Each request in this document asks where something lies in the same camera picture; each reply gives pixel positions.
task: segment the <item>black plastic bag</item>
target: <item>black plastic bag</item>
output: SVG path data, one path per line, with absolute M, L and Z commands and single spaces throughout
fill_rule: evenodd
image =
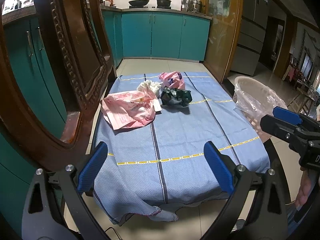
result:
M 192 101 L 191 91 L 169 87 L 164 87 L 160 98 L 164 106 L 188 106 Z

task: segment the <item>blue gripper pad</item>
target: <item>blue gripper pad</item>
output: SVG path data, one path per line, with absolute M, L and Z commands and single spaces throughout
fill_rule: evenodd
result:
M 215 175 L 221 189 L 231 195 L 234 190 L 233 176 L 220 158 L 221 153 L 212 146 L 211 143 L 212 142 L 206 142 L 204 144 L 204 157 Z
M 87 165 L 79 174 L 78 192 L 89 191 L 93 185 L 94 179 L 97 177 L 102 165 L 108 156 L 108 146 L 105 142 L 100 142 L 94 149 L 94 153 Z
M 302 120 L 298 114 L 293 113 L 287 109 L 281 108 L 279 106 L 276 106 L 273 109 L 272 113 L 275 118 L 278 118 L 278 119 L 285 121 L 285 122 L 288 122 L 290 124 L 298 125 L 298 124 L 302 123 Z

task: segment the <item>human hand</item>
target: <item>human hand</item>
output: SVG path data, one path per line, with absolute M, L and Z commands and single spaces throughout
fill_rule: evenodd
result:
M 308 194 L 311 190 L 311 180 L 308 177 L 308 171 L 301 168 L 303 171 L 299 192 L 295 201 L 296 208 L 304 205 L 308 200 Z

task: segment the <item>black wire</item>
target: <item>black wire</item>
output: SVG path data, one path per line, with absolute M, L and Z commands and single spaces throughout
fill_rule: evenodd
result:
M 120 236 L 118 235 L 117 231 L 116 231 L 113 227 L 109 227 L 109 228 L 106 229 L 104 232 L 106 233 L 109 229 L 112 229 L 112 230 L 116 233 L 116 235 L 118 236 L 118 239 L 119 239 L 119 240 L 123 240 L 122 238 L 120 238 Z

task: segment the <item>white container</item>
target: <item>white container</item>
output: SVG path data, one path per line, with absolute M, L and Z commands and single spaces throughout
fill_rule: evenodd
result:
M 276 106 L 288 109 L 285 102 L 269 87 L 250 77 L 236 77 L 233 101 L 259 135 L 262 142 L 271 135 L 261 130 L 260 121 L 266 114 L 272 115 Z

